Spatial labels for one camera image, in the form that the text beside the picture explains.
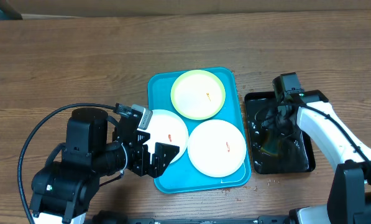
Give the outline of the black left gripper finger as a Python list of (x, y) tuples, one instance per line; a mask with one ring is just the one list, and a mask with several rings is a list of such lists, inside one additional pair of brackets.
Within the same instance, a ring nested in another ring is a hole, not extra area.
[(139, 130), (135, 132), (135, 155), (141, 156), (146, 151), (152, 155), (155, 152), (155, 148), (153, 146), (147, 145), (147, 141), (149, 139), (150, 133)]
[(154, 179), (162, 176), (179, 151), (179, 146), (156, 142), (155, 152), (152, 154), (152, 162), (148, 169), (148, 175)]

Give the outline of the green yellow sponge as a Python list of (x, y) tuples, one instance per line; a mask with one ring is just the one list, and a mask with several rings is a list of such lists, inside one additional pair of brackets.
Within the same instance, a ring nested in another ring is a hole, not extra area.
[(268, 130), (264, 132), (260, 141), (260, 151), (270, 156), (278, 156), (284, 138), (285, 135), (278, 131)]

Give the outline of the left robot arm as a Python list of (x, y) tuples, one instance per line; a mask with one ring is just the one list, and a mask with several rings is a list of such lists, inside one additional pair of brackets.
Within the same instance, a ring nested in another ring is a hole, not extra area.
[(31, 223), (84, 223), (102, 177), (118, 180), (128, 169), (157, 178), (179, 153), (178, 146), (160, 142), (149, 152), (145, 130), (152, 111), (142, 106), (78, 103), (71, 108), (66, 141), (32, 180)]

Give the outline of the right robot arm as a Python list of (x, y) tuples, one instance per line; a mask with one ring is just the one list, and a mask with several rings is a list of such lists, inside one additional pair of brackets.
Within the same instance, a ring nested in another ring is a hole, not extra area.
[(371, 223), (371, 148), (340, 120), (328, 101), (266, 105), (274, 114), (290, 112), (294, 126), (306, 133), (325, 155), (335, 174), (324, 205), (294, 209), (290, 223)]

